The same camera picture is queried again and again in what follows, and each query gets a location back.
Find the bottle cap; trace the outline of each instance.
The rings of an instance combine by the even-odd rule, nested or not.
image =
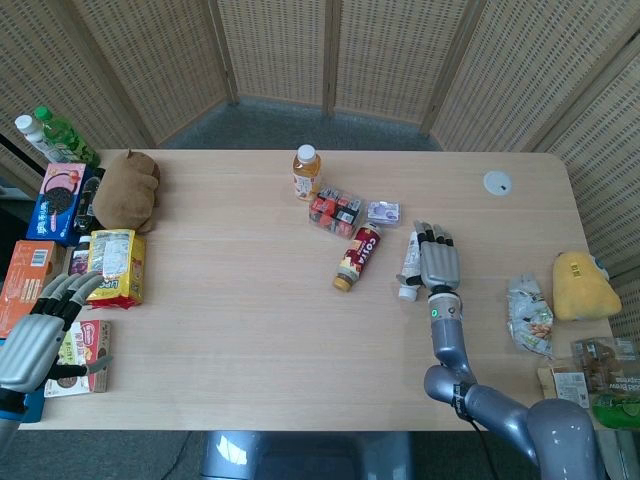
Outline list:
[[[316,159],[316,149],[312,145],[301,145],[298,148],[298,160],[300,163],[309,164]]]
[[[342,290],[343,292],[348,292],[349,290],[351,290],[351,283],[342,276],[336,276],[336,278],[333,279],[333,286],[338,290]]]
[[[53,117],[51,110],[49,110],[44,105],[40,105],[39,107],[36,107],[36,109],[33,111],[33,115],[41,122],[45,122],[49,120],[51,117]]]
[[[36,123],[31,115],[20,115],[15,121],[16,127],[20,130],[20,133],[28,135],[29,133],[37,132],[40,125]]]
[[[416,298],[418,298],[418,289],[415,287],[402,285],[400,287],[400,291],[398,292],[398,297],[409,302],[415,302]]]

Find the plastic snack bag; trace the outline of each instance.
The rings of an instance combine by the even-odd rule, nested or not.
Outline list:
[[[532,273],[509,281],[509,333],[522,349],[550,357],[553,313]]]

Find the white round object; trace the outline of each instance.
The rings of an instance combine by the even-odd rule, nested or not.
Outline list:
[[[484,188],[493,195],[509,195],[512,187],[511,177],[506,172],[493,170],[484,176]]]
[[[416,298],[418,298],[418,289],[415,287],[402,285],[400,287],[400,290],[398,291],[398,297],[409,302],[415,302]]]
[[[25,135],[38,130],[38,124],[33,121],[31,115],[20,115],[15,121],[16,127]]]
[[[301,145],[298,148],[298,160],[300,163],[309,164],[312,163],[316,159],[316,149],[313,148],[313,145]]]

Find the brown plush toy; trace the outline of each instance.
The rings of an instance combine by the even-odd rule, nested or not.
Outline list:
[[[139,233],[151,230],[159,180],[160,169],[150,156],[129,150],[116,158],[93,199],[100,224],[106,229],[129,228]]]

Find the robotic arm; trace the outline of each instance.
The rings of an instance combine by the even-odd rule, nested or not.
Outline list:
[[[424,378],[427,394],[451,405],[457,415],[477,421],[515,446],[540,468],[542,480],[602,480],[589,415],[573,402],[542,400],[531,408],[480,385],[469,365],[462,331],[458,251],[439,225],[415,222],[420,242],[421,282],[430,289],[433,352],[440,365]]]
[[[65,333],[102,281],[97,272],[59,275],[42,290],[31,313],[11,330],[0,350],[0,456],[24,418],[28,393],[42,388],[48,379],[95,373],[111,361],[106,355],[91,365],[57,364]]]

